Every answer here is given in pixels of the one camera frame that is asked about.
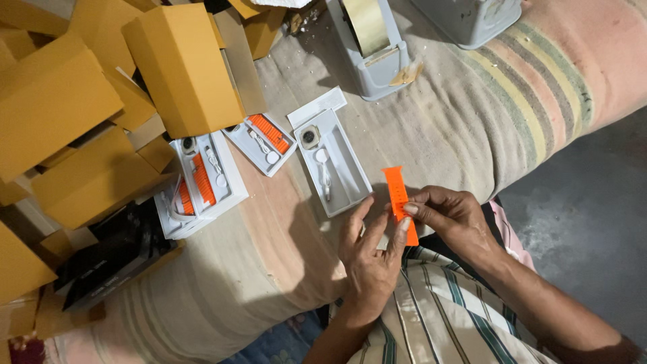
striped shirt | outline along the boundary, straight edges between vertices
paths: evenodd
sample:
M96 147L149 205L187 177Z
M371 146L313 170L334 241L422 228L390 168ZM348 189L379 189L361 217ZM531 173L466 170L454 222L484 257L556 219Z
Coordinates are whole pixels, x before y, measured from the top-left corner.
M393 295L349 363L554 363L458 264L422 247L405 255ZM331 305L331 317L340 305Z

tape roll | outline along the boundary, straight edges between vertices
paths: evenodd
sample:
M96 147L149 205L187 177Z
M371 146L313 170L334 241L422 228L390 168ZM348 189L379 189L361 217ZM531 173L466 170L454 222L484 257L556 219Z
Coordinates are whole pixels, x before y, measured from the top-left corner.
M342 4L363 58L391 44L378 0L343 0Z

concrete floor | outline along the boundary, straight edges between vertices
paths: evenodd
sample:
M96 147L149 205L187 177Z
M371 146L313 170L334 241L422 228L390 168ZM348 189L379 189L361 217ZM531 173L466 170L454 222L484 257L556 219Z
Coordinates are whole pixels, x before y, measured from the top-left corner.
M647 108L499 195L539 274L647 348Z

pink cloth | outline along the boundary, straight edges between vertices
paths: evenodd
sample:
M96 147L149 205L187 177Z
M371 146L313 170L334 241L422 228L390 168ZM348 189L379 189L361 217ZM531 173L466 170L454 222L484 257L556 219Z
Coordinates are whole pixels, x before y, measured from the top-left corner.
M514 230L512 229L512 226L510 226L510 223L508 222L508 218L505 216L505 211L503 211L503 207L499 206L492 199L490 200L490 206L492 206L492 211L494 211L494 221L496 222L496 226L499 228L499 231L501 232L501 237L503 238L503 245L506 248L510 249L511 251L515 252L518 256L518 260L524 266L527 266L533 271L536 271L534 268L534 264L532 263L532 257L530 256L530 253L528 253L526 250L523 249L523 245L521 244L521 241L519 241L517 234L514 232Z

instruction card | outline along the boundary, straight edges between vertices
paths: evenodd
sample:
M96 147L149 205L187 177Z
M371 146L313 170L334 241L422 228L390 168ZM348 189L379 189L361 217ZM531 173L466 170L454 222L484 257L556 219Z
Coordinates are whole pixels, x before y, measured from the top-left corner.
M344 97L342 89L337 86L318 98L308 102L306 105L289 113L287 118L290 120L292 127L296 129L323 110L333 109L333 111L337 111L341 107L346 106L346 104L348 104L346 97Z

